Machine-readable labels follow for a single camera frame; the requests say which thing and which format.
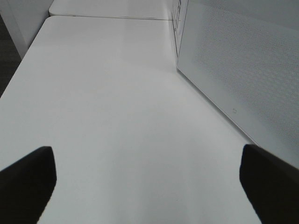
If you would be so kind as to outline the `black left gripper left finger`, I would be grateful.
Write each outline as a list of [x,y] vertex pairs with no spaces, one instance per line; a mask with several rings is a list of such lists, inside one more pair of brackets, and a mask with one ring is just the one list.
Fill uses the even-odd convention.
[[50,146],[40,147],[0,172],[0,222],[36,224],[57,182]]

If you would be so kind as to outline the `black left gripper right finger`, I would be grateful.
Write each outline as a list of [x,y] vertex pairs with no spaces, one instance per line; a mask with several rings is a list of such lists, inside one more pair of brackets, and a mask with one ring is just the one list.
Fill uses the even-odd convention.
[[299,170],[254,144],[243,147],[239,180],[263,224],[299,222]]

